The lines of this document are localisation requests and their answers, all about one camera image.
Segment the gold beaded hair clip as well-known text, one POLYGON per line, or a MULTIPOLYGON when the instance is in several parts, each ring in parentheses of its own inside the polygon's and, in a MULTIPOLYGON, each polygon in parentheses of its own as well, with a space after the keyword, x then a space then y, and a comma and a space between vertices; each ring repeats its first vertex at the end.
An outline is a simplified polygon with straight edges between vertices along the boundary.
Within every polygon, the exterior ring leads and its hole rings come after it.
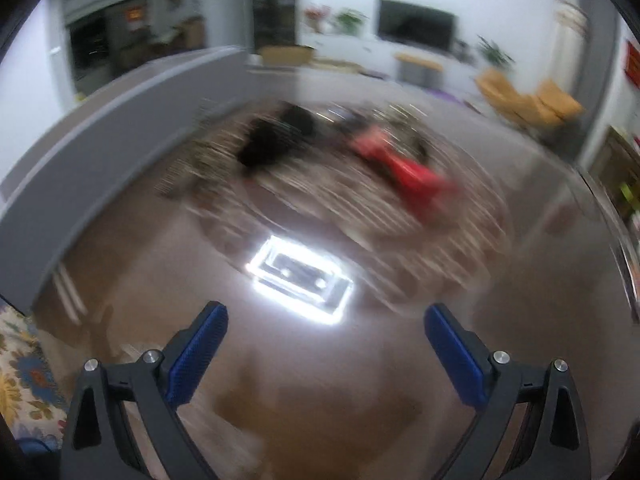
POLYGON ((178 200, 205 186, 224 183, 235 161, 234 142, 221 138, 190 141, 169 164, 155 185, 157 195, 178 200))

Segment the grey storage bin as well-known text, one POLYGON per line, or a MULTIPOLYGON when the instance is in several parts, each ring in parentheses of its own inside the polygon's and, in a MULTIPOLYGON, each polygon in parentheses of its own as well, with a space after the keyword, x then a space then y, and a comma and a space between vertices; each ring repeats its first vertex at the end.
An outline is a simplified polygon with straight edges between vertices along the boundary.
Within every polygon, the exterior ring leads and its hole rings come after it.
POLYGON ((2 182, 1 297, 24 314, 86 225, 189 134, 198 114, 247 101, 247 53, 235 46, 146 63, 54 125, 2 182))

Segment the red folded paper packet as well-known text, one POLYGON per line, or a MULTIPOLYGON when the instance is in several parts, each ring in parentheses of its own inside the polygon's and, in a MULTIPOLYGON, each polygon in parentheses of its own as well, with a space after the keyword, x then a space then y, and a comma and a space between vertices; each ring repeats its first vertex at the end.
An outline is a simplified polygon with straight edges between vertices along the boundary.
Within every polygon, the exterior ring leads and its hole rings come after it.
POLYGON ((426 222, 438 200, 460 193, 453 180, 401 154, 390 132, 380 126, 371 126, 358 133, 348 142, 348 147, 390 181, 408 213, 421 223, 426 222))

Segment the black velvet scrunchie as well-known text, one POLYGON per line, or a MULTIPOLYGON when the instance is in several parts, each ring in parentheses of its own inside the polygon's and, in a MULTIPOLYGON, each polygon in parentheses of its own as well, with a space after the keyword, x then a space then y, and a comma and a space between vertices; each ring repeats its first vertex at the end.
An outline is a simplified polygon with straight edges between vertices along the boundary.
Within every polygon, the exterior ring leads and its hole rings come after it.
POLYGON ((246 142, 236 153, 243 177, 302 154, 318 140, 319 126, 310 110, 285 103, 273 117, 258 117, 250 124, 246 142))

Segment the yellow lounge chair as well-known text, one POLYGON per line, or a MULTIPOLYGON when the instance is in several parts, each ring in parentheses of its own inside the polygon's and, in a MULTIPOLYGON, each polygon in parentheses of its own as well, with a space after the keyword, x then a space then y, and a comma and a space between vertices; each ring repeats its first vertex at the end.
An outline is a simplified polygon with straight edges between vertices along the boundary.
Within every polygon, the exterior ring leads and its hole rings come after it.
POLYGON ((551 131, 585 111, 582 104, 552 79, 541 81, 534 93, 520 93, 503 72, 488 68, 475 77, 474 82, 490 107, 520 128, 551 131))

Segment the white standing air conditioner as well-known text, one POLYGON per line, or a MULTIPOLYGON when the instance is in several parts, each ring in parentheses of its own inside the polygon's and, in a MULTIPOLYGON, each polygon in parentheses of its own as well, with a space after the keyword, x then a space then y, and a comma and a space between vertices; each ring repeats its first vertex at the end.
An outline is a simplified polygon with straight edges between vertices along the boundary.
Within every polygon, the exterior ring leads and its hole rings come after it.
POLYGON ((565 0, 556 2, 547 76, 567 93, 577 80, 588 30, 589 18, 583 10, 565 0))

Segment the green potted plant right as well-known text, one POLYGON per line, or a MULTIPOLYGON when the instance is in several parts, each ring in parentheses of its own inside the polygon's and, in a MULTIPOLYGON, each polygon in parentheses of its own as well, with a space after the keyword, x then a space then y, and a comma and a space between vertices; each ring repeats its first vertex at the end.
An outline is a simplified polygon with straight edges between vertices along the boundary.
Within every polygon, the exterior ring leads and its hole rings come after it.
POLYGON ((505 50, 501 49, 495 41, 479 36, 476 48, 480 56, 497 70, 510 70, 514 65, 514 59, 505 50))

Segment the green potted plant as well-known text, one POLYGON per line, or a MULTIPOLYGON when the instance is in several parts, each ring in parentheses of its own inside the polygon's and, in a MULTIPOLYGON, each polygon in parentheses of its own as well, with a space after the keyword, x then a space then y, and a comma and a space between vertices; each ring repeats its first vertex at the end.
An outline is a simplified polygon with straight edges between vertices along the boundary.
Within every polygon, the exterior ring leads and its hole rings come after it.
POLYGON ((479 36, 476 48, 480 56, 497 70, 510 70, 514 65, 514 59, 505 50, 501 49, 495 41, 479 36))
POLYGON ((335 31, 338 34, 357 37, 361 34, 367 17, 355 9, 341 9, 332 18, 335 31))

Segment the wooden bench with black legs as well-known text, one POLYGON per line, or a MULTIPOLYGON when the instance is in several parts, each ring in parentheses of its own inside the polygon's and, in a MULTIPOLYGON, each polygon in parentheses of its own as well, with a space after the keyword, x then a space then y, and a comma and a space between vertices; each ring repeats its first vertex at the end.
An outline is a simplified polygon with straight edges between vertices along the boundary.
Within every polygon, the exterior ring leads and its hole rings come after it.
POLYGON ((444 80, 444 66, 439 62, 409 53, 396 53, 397 79, 423 89, 439 90, 444 80))

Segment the grey curtain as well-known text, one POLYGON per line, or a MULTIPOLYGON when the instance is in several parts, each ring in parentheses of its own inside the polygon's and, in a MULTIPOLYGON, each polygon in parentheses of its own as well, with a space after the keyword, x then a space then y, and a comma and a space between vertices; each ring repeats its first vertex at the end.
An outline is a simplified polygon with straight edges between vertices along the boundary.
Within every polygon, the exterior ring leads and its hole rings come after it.
POLYGON ((572 162, 578 162, 600 114, 615 58, 618 12, 611 0, 579 0, 588 18, 587 44, 575 98, 585 107, 576 130, 572 162))

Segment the black flat television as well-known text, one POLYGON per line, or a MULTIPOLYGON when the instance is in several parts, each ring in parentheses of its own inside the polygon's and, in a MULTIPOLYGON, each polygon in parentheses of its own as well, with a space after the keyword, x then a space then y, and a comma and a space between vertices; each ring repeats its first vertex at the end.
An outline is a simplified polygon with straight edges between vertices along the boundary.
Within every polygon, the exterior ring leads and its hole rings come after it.
POLYGON ((450 53, 456 28, 454 14, 397 0, 378 0, 376 36, 381 40, 450 53))

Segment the white tv cabinet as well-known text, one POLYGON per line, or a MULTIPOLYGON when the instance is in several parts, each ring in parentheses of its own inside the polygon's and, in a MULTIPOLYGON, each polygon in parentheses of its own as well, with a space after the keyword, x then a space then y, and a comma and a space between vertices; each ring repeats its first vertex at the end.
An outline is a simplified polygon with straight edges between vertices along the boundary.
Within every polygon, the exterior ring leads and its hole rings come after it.
POLYGON ((394 79, 400 75, 399 55, 405 54, 410 58, 420 58, 422 61, 442 66, 439 80, 445 91, 472 93, 477 90, 474 79, 478 74, 478 69, 472 65, 461 63, 450 55, 404 46, 403 44, 394 44, 374 37, 300 32, 297 41, 302 46, 314 48, 318 58, 355 63, 366 70, 384 73, 394 79))

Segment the green potted plant left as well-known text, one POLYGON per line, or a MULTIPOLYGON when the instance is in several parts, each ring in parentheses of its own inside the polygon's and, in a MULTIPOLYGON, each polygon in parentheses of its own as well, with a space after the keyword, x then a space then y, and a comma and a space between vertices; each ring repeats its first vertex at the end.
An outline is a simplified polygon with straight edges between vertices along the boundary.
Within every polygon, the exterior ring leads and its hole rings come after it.
POLYGON ((367 17, 355 9, 341 9, 332 18, 335 31, 338 34, 357 37, 361 34, 367 17))

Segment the red flower vase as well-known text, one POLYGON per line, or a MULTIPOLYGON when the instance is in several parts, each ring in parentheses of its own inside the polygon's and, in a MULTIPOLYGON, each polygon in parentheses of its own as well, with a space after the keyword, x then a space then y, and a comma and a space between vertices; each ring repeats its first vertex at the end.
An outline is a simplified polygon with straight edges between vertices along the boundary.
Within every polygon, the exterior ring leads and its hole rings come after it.
POLYGON ((307 6, 304 9, 304 19, 307 26, 315 34, 324 33, 324 25, 331 15, 329 6, 307 6))

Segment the dark glass display cabinet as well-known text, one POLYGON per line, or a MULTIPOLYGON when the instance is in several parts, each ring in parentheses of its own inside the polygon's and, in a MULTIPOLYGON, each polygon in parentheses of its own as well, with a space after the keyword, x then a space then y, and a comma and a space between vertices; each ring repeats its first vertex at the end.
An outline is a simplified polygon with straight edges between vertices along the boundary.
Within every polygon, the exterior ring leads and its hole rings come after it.
POLYGON ((252 0, 254 49, 296 44, 296 0, 252 0))

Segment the red wall hanging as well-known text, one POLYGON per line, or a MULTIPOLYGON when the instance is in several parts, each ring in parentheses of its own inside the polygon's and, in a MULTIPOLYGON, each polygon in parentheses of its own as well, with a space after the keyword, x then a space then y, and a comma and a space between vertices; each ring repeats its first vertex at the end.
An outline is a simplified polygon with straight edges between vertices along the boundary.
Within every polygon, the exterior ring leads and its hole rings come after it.
POLYGON ((626 79, 632 88, 640 89, 640 50, 630 40, 627 41, 627 53, 624 67, 626 79))

